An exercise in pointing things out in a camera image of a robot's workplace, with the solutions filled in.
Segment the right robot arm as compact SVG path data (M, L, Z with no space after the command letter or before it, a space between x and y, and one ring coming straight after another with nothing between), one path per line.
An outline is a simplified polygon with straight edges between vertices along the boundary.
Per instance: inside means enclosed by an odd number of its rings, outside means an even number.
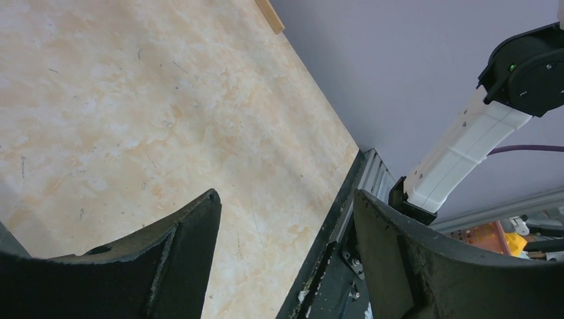
M468 105L391 189L388 205L430 225L449 194L510 134L563 106L563 27L512 36L491 53Z

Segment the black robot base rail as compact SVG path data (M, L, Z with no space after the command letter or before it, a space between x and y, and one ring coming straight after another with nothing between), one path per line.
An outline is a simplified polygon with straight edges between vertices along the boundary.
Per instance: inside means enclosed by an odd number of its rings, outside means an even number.
M395 181L375 149L356 155L277 318L372 318L361 266L352 266L360 259L353 197L365 189L386 201Z

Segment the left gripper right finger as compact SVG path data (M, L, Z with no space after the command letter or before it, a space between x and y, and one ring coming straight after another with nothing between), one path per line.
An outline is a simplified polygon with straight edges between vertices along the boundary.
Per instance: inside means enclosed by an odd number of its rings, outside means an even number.
M354 222L375 318L562 318L563 264L449 238L370 193Z

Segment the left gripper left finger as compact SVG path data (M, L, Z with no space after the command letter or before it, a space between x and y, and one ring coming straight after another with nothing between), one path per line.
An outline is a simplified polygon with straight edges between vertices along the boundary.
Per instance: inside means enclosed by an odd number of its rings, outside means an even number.
M219 231L209 189L175 213L87 253L53 259L69 318L199 318Z

